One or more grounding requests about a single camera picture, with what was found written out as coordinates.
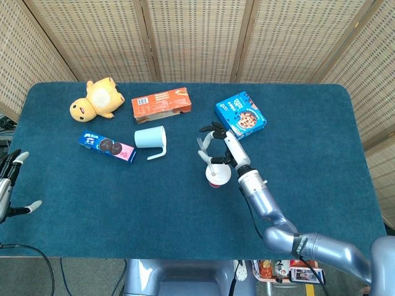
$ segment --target mug handle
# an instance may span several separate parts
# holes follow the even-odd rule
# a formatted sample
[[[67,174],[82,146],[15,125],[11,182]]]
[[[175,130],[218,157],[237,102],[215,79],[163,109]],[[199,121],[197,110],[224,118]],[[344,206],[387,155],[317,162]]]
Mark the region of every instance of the mug handle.
[[[147,160],[155,159],[155,158],[165,155],[166,154],[166,146],[162,147],[162,149],[163,149],[163,151],[161,153],[152,155],[152,156],[148,157]]]

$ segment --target beige partition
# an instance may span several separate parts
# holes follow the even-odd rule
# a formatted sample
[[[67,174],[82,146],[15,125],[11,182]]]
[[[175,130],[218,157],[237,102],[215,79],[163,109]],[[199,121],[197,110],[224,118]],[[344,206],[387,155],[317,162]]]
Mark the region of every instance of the beige partition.
[[[0,2],[0,112],[18,121],[28,90],[76,80],[22,1]]]
[[[308,83],[364,0],[261,0],[237,81]]]
[[[395,227],[395,1],[376,5],[323,82],[348,89],[364,143],[389,137],[369,145],[366,156],[382,215]]]
[[[163,81],[230,81],[246,0],[142,2]]]
[[[79,80],[151,81],[139,1],[28,1]]]

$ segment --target black band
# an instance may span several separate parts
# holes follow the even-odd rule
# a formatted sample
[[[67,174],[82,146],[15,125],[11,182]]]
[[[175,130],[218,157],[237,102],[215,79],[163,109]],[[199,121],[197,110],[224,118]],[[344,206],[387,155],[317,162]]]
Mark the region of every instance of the black band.
[[[294,234],[294,242],[292,244],[292,256],[299,258],[306,243],[309,241],[307,236],[302,236],[300,233]]]

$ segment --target white cup lid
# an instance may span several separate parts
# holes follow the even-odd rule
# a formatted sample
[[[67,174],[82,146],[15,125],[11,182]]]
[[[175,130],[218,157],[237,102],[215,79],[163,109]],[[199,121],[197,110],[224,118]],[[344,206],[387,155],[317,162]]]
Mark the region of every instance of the white cup lid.
[[[212,165],[215,171],[215,176],[211,174],[210,167],[206,168],[206,178],[210,183],[214,185],[224,185],[230,180],[231,170],[228,165],[220,164],[220,165]]]

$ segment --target orange box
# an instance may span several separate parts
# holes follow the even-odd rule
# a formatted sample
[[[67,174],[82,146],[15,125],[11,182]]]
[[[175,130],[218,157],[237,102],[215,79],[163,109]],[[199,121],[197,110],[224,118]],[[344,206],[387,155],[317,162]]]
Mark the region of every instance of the orange box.
[[[131,100],[133,116],[137,123],[190,112],[192,103],[186,88],[150,94]]]

